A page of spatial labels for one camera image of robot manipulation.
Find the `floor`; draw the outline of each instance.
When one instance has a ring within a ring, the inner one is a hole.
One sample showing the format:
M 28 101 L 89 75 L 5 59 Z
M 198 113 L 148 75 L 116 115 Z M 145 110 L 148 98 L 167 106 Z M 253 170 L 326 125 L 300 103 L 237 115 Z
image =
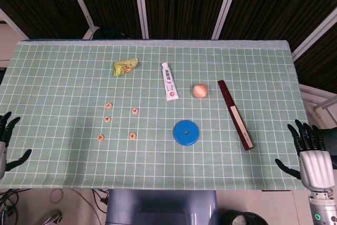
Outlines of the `floor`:
M 7 67 L 13 49 L 22 38 L 7 24 L 0 24 L 0 67 Z M 312 95 L 302 93 L 311 124 L 320 128 L 332 128 L 335 123 L 324 110 L 313 110 Z M 309 191 L 217 191 L 219 209 L 255 212 L 262 216 L 269 225 L 304 225 L 312 224 L 308 203 Z M 106 205 L 97 200 L 103 211 Z M 80 189 L 31 189 L 19 193 L 18 225 L 38 225 L 51 214 L 61 211 L 63 220 L 60 224 L 104 224 L 105 214 L 95 205 L 91 190 Z M 15 217 L 10 217 L 8 225 L 14 224 Z

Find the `black cable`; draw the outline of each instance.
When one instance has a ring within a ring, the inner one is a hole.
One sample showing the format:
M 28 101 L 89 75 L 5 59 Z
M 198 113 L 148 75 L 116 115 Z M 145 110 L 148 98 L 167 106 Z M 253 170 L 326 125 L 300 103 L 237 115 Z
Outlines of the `black cable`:
M 94 196 L 94 200 L 95 200 L 95 204 L 96 204 L 97 208 L 100 210 L 100 212 L 106 213 L 98 206 L 95 194 L 97 194 L 99 198 L 101 198 L 101 196 L 94 189 L 91 189 L 91 190 L 93 191 L 93 196 Z
M 109 192 L 109 190 L 103 190 L 103 189 L 97 189 L 98 191 L 100 191 L 100 192 L 104 192 L 104 193 L 108 193 Z
M 13 210 L 15 211 L 15 225 L 17 225 L 17 221 L 18 221 L 18 213 L 17 213 L 17 210 L 16 210 L 16 207 L 15 205 L 17 204 L 18 202 L 18 194 L 15 190 L 13 189 L 9 189 L 8 191 L 6 192 L 3 192 L 1 193 L 0 195 L 2 195 L 2 197 L 0 198 L 0 205 L 4 205 L 5 207 L 10 207 L 10 208 L 13 208 Z M 16 195 L 17 199 L 16 199 L 16 202 L 14 203 L 10 197 L 12 195 Z M 12 205 L 8 205 L 6 204 L 6 201 L 9 201 Z
M 17 193 L 18 192 L 25 192 L 25 191 L 28 191 L 28 190 L 31 190 L 31 188 L 28 188 L 28 189 L 25 189 L 25 190 L 19 190 L 19 191 L 16 191 Z
M 28 190 L 30 190 L 30 189 L 24 189 L 24 190 L 9 189 L 6 192 L 0 193 L 0 196 L 1 196 L 1 198 L 0 198 L 0 207 L 2 205 L 4 205 L 5 207 L 9 207 L 9 208 L 12 208 L 14 210 L 14 212 L 15 212 L 15 223 L 14 224 L 15 225 L 17 225 L 17 222 L 18 222 L 18 212 L 17 212 L 17 209 L 16 209 L 16 204 L 19 201 L 19 195 L 18 195 L 18 193 L 19 192 L 25 192 L 25 191 L 28 191 Z M 11 197 L 13 195 L 16 196 L 16 201 L 13 201 L 11 199 Z

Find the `black bucket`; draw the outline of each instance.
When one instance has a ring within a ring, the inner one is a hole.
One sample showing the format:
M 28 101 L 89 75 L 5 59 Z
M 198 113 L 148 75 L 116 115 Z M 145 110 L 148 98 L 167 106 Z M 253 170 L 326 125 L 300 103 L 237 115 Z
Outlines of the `black bucket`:
M 244 217 L 246 225 L 268 225 L 268 223 L 256 213 L 240 212 L 236 210 L 229 210 L 222 215 L 220 225 L 233 225 L 233 221 L 239 216 Z

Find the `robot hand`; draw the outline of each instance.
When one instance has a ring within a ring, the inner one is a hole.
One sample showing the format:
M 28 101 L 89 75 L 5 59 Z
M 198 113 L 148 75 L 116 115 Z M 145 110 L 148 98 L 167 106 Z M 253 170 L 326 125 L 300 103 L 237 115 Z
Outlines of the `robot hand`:
M 0 115 L 0 179 L 4 176 L 6 171 L 23 164 L 31 155 L 32 150 L 27 150 L 21 158 L 10 163 L 6 163 L 7 147 L 12 136 L 12 131 L 16 123 L 19 122 L 20 117 L 17 117 L 10 121 L 6 126 L 7 120 L 12 115 L 11 112 L 6 113 L 4 116 Z
M 312 128 L 295 120 L 299 133 L 288 124 L 299 156 L 300 171 L 290 169 L 279 159 L 276 164 L 285 173 L 302 180 L 303 185 L 311 191 L 309 203 L 314 224 L 335 224 L 337 208 L 332 197 L 332 187 L 335 186 L 330 154 L 325 150 L 324 140 L 319 129 Z

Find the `silver robot hand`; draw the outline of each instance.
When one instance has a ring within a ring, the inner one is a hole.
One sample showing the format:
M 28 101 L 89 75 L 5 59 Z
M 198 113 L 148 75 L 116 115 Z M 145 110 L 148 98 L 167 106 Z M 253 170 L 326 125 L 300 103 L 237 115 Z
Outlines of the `silver robot hand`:
M 325 150 L 324 139 L 319 129 L 312 128 L 295 120 L 299 133 L 288 124 L 299 156 L 300 171 L 290 169 L 279 159 L 276 164 L 285 173 L 302 180 L 303 185 L 311 191 L 309 204 L 314 225 L 334 225 L 337 222 L 336 202 L 332 188 L 335 186 L 332 161 Z

